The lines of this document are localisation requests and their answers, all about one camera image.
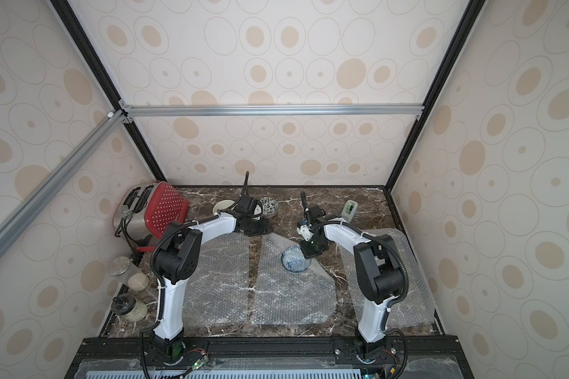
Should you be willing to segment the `blue white patterned bowl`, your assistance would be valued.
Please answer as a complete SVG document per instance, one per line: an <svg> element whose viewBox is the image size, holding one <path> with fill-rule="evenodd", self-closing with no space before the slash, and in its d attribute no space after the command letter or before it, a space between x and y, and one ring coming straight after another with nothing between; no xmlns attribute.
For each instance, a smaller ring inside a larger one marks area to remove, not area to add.
<svg viewBox="0 0 569 379"><path fill-rule="evenodd" d="M283 251L281 264L290 273L303 273L310 267L311 259L306 259L299 245L292 245Z"/></svg>

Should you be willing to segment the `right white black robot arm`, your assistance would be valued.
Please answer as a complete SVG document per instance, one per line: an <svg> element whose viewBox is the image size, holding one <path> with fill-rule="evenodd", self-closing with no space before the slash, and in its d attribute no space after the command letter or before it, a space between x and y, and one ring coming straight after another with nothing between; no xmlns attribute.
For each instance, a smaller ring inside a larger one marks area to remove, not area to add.
<svg viewBox="0 0 569 379"><path fill-rule="evenodd" d="M364 310L358 332L367 344L376 344L387 334L387 319L393 305L406 299L409 273L393 238L374 236L343 219L298 223L300 249L306 259L318 257L330 243L352 252Z"/></svg>

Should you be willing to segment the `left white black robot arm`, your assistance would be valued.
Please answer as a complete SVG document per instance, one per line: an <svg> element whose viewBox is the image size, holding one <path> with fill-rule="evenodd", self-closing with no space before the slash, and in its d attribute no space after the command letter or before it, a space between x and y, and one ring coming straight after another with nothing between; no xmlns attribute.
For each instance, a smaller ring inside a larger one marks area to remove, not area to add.
<svg viewBox="0 0 569 379"><path fill-rule="evenodd" d="M156 321L148 333L162 355L175 359L183 354L183 303L189 279L199 265L204 243L231 233L268 235L272 228L264 216L220 213L201 221L168 225L150 257L150 269L158 281Z"/></svg>

